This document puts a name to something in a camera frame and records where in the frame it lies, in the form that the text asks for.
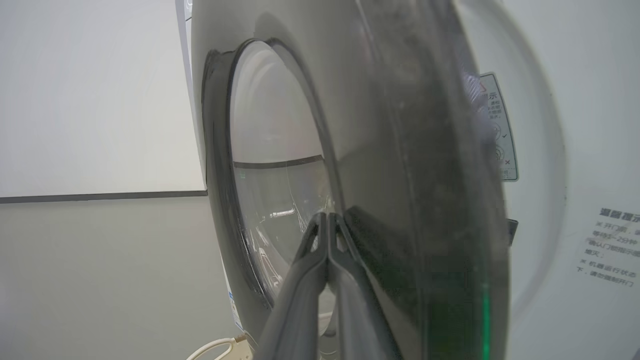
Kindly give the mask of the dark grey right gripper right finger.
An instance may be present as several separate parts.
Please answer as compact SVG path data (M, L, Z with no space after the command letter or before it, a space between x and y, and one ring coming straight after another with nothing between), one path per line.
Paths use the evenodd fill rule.
M402 360L349 228L336 213L327 217L327 250L340 359Z

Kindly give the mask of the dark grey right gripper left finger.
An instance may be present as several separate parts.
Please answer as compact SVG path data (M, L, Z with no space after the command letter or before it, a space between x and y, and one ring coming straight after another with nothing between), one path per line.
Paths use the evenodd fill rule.
M329 276L327 214L315 214L302 235L254 360L318 360L319 297Z

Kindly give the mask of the grey round washing machine door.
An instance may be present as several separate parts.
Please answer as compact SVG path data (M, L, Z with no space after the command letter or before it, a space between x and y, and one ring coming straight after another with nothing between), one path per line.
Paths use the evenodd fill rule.
M401 360L506 360L495 138L451 0L193 0L222 264L254 354L315 214L340 215ZM318 360L341 360L336 292Z

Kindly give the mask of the cream perforated laundry basket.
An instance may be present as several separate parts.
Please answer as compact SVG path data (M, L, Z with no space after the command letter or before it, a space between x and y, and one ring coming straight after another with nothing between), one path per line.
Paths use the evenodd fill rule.
M225 349L213 360L253 360L253 351L245 334L210 341L190 354L186 360L203 360L206 353L218 347Z

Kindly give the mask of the white front-load washing machine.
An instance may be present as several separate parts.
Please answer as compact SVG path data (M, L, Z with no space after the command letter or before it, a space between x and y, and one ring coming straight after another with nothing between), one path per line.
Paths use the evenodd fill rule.
M640 0L450 1L518 164L503 181L493 150L519 222L505 360L640 360L640 291L571 270L599 208L640 212Z

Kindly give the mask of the blue and white energy label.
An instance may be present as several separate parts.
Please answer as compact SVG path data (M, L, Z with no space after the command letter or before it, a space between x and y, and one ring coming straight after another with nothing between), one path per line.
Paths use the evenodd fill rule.
M233 292L231 292L230 289L227 289L227 294L228 294L228 299L229 299L229 302L230 302L231 316L233 317L234 324L238 327L238 329L240 331L243 332L244 331L243 330L243 325L242 325L242 321L240 320L240 316L239 316L239 313L238 313L237 305L236 305L235 300L234 300Z

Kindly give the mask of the grey warning sticker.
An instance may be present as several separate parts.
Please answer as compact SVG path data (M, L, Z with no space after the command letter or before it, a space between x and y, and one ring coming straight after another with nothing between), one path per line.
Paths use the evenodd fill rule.
M503 182L519 180L514 137L506 109L505 99L493 72L479 76L481 93L487 98L487 116L494 132L494 155Z

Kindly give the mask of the clear printed text sticker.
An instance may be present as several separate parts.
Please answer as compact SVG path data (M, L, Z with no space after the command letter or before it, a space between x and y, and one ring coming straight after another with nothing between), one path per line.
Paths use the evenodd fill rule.
M640 212L601 207L578 240L571 267L576 279L640 292Z

